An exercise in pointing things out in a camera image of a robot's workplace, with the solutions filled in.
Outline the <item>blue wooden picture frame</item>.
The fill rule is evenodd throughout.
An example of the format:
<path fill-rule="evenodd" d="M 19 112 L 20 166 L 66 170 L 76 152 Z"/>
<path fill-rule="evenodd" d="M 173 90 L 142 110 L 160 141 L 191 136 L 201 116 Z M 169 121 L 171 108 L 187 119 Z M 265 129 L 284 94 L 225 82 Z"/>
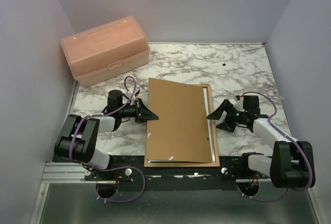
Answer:
<path fill-rule="evenodd" d="M 204 101 L 206 108 L 206 115 L 209 115 L 213 112 L 213 101 L 211 95 L 211 87 L 208 84 L 195 84 L 195 86 L 203 88 L 204 92 Z M 151 162 L 144 156 L 144 166 L 147 168 L 199 168 L 199 167 L 219 167 L 220 166 L 220 158 L 219 158 L 219 150 L 218 150 L 218 141 L 216 134 L 216 125 L 215 121 L 207 120 L 208 125 L 208 143 L 210 144 L 210 151 L 212 156 L 212 161 L 210 163 L 202 163 L 202 162 L 180 162 L 180 161 L 159 161 L 154 160 Z"/>

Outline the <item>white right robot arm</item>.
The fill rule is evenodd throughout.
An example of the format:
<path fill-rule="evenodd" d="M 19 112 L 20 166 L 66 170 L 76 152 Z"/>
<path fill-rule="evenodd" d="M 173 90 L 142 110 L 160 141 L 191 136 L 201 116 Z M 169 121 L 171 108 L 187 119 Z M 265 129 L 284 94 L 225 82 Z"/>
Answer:
<path fill-rule="evenodd" d="M 260 93 L 248 92 L 237 96 L 236 103 L 224 100 L 207 116 L 209 120 L 223 121 L 218 129 L 234 132 L 243 126 L 262 138 L 272 149 L 271 156 L 260 153 L 244 153 L 243 162 L 238 165 L 238 173 L 250 178 L 256 172 L 271 179 L 277 188 L 307 190 L 315 185 L 314 159 L 312 145 L 299 141 L 282 131 L 266 114 L 261 113 Z"/>

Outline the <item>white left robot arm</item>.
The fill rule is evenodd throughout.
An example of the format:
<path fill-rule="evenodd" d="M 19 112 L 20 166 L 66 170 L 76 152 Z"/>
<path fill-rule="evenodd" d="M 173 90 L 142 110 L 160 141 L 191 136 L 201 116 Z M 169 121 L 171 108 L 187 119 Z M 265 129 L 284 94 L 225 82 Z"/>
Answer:
<path fill-rule="evenodd" d="M 97 136 L 103 132 L 118 130 L 123 119 L 134 119 L 136 123 L 158 120 L 159 117 L 147 108 L 143 101 L 136 97 L 123 102 L 124 94 L 120 90 L 108 93 L 107 106 L 100 114 L 81 117 L 67 116 L 54 146 L 54 154 L 76 163 L 97 168 L 97 174 L 103 180 L 114 176 L 113 158 L 96 149 Z"/>

